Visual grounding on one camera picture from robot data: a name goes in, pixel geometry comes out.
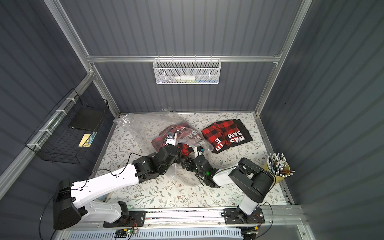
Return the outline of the clear plastic vacuum bag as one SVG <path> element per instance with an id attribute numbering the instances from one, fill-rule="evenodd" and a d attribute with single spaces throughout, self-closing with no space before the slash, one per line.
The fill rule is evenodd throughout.
<path id="1" fill-rule="evenodd" d="M 136 143 L 148 153 L 158 152 L 152 145 L 152 140 L 156 138 L 159 133 L 166 127 L 177 124 L 181 121 L 185 121 L 193 127 L 193 125 L 184 119 L 178 113 L 172 111 L 160 111 L 153 113 L 128 113 L 124 116 L 121 116 L 118 119 L 115 119 L 114 122 L 117 126 L 123 128 L 125 131 L 129 132 L 134 138 Z M 204 148 L 206 153 L 213 150 L 211 144 L 203 137 L 205 142 Z M 193 158 L 194 153 L 192 152 L 186 157 Z"/>

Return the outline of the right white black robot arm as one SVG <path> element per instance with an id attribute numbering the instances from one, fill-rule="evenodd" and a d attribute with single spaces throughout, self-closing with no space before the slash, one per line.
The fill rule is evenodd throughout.
<path id="1" fill-rule="evenodd" d="M 226 169 L 213 168 L 203 156 L 181 161 L 182 168 L 193 172 L 201 184 L 210 188 L 220 188 L 235 184 L 244 197 L 234 214 L 224 214 L 227 219 L 247 223 L 254 216 L 254 211 L 264 201 L 267 193 L 276 183 L 276 177 L 247 158 L 242 158 L 237 165 Z"/>

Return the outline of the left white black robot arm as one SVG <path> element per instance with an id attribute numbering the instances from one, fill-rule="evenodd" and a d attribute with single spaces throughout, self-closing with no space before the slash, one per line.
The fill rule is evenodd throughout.
<path id="1" fill-rule="evenodd" d="M 165 175 L 180 158 L 181 148 L 168 144 L 158 153 L 139 157 L 114 172 L 80 182 L 60 181 L 53 197 L 54 230 L 64 230 L 79 223 L 90 213 L 85 206 L 107 193 Z"/>

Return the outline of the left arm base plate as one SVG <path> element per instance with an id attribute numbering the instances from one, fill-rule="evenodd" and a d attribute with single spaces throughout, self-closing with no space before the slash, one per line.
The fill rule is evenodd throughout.
<path id="1" fill-rule="evenodd" d="M 113 223 L 104 222 L 104 228 L 127 228 L 127 227 L 143 227 L 146 218 L 146 211 L 129 211 L 123 213 Z"/>

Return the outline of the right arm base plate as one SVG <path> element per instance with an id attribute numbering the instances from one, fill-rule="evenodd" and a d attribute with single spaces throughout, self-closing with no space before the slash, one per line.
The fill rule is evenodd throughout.
<path id="1" fill-rule="evenodd" d="M 256 208 L 247 215 L 240 208 L 227 208 L 221 213 L 227 225 L 253 224 L 261 225 L 265 223 L 264 214 L 261 208 Z"/>

